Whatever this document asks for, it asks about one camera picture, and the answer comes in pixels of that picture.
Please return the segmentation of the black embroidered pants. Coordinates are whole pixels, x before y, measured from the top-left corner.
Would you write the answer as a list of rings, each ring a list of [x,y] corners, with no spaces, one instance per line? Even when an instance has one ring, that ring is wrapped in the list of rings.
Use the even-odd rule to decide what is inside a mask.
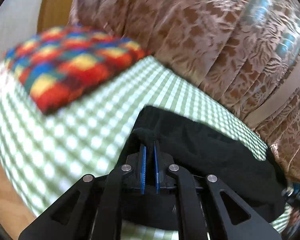
[[[285,211],[282,191],[287,180],[271,150],[257,160],[240,141],[209,126],[153,106],[144,107],[117,161],[123,165],[130,154],[147,148],[146,180],[155,184],[154,150],[170,154],[191,174],[214,174],[235,191],[262,218],[271,223]]]

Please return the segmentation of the green checkered bed sheet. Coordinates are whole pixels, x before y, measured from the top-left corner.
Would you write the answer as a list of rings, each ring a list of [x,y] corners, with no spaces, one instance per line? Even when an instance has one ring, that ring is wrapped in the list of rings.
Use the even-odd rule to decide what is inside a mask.
[[[108,173],[146,105],[215,128],[258,160],[266,156],[265,143],[243,122],[151,56],[51,115],[0,63],[0,161],[34,215],[84,174]]]

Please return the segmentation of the colourful checkered pillow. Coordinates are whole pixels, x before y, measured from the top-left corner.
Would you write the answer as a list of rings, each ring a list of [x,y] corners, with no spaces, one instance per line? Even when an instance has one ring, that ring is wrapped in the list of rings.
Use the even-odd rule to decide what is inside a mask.
[[[7,69],[43,114],[75,101],[148,56],[137,42],[91,27],[53,27],[7,51]]]

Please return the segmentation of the brown floral curtain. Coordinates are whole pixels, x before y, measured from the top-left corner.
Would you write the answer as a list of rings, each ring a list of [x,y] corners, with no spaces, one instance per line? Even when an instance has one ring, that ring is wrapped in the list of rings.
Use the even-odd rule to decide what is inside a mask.
[[[298,0],[73,0],[69,21],[139,42],[249,126],[300,180]]]

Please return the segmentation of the wooden door frame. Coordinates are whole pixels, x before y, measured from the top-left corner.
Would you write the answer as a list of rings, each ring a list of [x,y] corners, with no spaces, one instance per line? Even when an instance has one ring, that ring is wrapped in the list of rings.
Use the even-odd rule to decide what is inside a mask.
[[[42,0],[37,32],[40,33],[55,26],[67,25],[71,5],[72,0]]]

